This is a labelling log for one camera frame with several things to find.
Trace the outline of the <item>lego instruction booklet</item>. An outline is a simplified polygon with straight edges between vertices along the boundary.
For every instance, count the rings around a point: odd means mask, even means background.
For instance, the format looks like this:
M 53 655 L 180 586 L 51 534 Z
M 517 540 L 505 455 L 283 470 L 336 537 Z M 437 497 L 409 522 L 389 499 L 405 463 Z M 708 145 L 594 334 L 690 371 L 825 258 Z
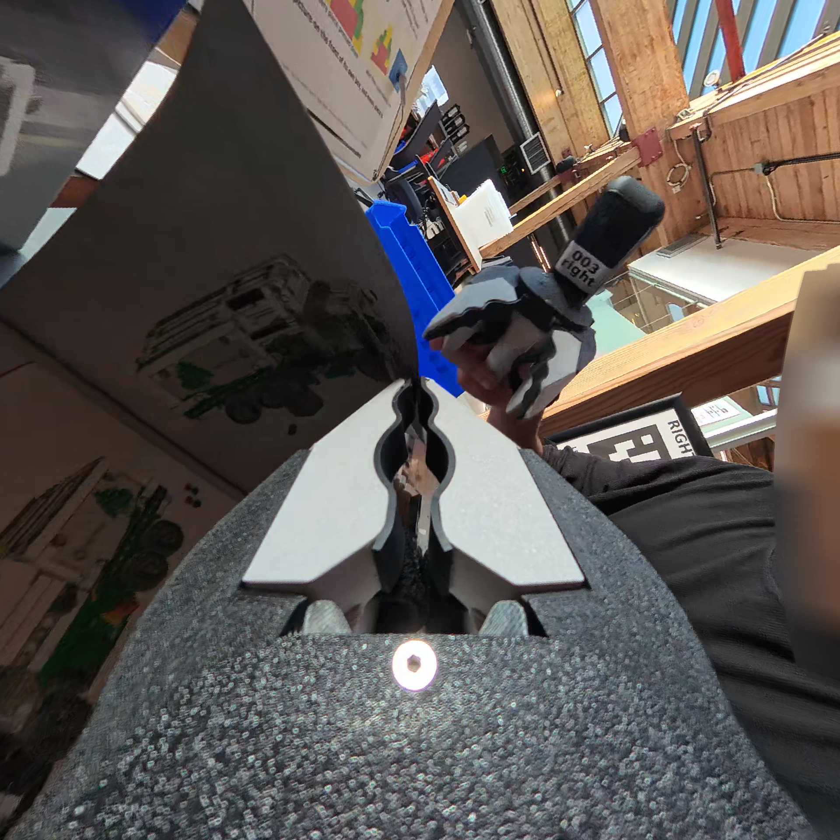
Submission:
M 400 282 L 244 2 L 2 290 L 2 734 L 83 726 L 239 499 L 403 372 Z

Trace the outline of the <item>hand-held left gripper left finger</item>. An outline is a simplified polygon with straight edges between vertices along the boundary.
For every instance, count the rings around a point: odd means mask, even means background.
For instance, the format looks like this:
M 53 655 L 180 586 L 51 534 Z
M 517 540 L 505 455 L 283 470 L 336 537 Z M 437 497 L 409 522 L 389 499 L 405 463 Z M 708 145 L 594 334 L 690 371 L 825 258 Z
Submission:
M 327 602 L 374 632 L 413 541 L 394 480 L 414 417 L 414 382 L 397 380 L 311 446 L 240 586 Z

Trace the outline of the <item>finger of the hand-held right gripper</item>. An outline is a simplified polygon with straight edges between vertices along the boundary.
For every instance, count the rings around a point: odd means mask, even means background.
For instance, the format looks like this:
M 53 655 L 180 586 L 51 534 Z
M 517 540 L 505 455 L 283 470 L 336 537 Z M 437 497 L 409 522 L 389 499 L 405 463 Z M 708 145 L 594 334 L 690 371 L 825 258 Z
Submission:
M 440 342 L 438 351 L 447 360 L 492 348 L 511 325 L 520 298 L 519 275 L 515 266 L 491 266 L 473 276 L 431 319 L 425 340 Z
M 595 352 L 592 326 L 573 332 L 554 330 L 514 362 L 508 375 L 511 398 L 507 414 L 518 420 L 542 415 L 594 359 Z

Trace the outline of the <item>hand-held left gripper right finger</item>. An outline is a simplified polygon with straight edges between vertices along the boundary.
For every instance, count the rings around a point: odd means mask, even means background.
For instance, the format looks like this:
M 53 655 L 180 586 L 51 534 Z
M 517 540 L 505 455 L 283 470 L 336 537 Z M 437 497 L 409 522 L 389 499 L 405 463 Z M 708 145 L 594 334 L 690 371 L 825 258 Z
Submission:
M 423 549 L 433 590 L 479 632 L 498 603 L 587 580 L 520 448 L 430 379 L 418 383 Z

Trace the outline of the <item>blue plastic bin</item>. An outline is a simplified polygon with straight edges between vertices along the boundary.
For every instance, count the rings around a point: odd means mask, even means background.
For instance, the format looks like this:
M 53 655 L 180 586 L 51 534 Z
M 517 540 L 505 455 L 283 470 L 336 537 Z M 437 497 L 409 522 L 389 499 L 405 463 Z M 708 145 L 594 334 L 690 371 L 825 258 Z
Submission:
M 434 380 L 453 397 L 463 388 L 456 366 L 430 348 L 424 331 L 455 292 L 449 284 L 421 229 L 412 224 L 401 204 L 374 201 L 365 211 L 401 283 L 416 335 L 418 372 Z

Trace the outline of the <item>wooden partition panel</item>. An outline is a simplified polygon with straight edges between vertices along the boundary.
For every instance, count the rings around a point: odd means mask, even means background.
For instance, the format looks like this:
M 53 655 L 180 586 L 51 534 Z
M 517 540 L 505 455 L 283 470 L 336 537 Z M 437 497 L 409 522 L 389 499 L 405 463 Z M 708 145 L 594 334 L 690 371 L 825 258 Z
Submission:
M 682 395 L 688 407 L 780 375 L 802 280 L 839 248 L 588 364 L 543 416 L 546 436 Z

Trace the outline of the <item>white storage box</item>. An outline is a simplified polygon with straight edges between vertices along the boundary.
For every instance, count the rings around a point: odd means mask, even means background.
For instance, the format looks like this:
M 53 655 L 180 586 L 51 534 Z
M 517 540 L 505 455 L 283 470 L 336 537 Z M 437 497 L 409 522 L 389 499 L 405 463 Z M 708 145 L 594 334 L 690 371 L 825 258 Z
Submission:
M 508 205 L 494 182 L 483 181 L 458 205 L 458 225 L 467 241 L 480 249 L 512 232 Z

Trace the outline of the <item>framed tag sign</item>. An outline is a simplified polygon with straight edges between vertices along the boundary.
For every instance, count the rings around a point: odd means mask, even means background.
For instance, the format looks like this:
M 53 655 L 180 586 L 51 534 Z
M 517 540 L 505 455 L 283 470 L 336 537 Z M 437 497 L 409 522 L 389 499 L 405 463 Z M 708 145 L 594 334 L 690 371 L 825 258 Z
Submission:
M 681 394 L 574 426 L 550 435 L 548 440 L 557 448 L 570 448 L 614 463 L 712 456 Z

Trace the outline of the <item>wooden board with instruction sheet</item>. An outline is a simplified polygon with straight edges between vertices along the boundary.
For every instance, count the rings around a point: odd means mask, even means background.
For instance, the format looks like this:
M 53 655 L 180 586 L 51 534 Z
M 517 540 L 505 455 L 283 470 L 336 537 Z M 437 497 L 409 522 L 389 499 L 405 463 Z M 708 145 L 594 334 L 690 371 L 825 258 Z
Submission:
M 274 57 L 345 174 L 390 164 L 452 1 L 247 1 Z

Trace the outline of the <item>person's right hand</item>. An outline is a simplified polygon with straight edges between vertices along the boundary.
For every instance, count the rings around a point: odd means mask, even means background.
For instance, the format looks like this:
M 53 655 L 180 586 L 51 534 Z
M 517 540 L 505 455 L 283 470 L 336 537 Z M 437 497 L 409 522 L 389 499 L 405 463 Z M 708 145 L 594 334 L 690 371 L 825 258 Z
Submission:
M 506 411 L 512 391 L 508 378 L 498 377 L 486 363 L 491 346 L 487 343 L 466 341 L 457 349 L 445 350 L 448 339 L 429 341 L 432 350 L 447 356 L 458 368 L 458 383 L 478 401 L 488 406 L 487 422 L 508 437 L 516 446 L 529 449 L 543 456 L 543 439 L 540 434 L 542 415 L 532 419 L 517 419 Z

